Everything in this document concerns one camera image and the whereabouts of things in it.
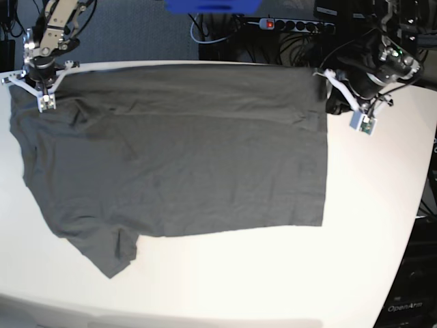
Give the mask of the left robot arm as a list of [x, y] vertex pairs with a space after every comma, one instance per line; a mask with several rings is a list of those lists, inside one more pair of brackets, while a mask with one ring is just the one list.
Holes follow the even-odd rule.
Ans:
[[335, 39], [318, 70], [329, 70], [372, 115], [381, 91], [423, 73], [417, 38], [427, 27], [428, 1], [340, 1]]

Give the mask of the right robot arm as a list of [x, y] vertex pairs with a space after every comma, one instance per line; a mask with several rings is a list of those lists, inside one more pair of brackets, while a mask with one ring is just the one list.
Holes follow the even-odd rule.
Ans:
[[97, 1], [44, 1], [35, 25], [23, 37], [25, 80], [42, 90], [61, 70], [56, 59], [80, 44], [79, 36], [93, 18]]

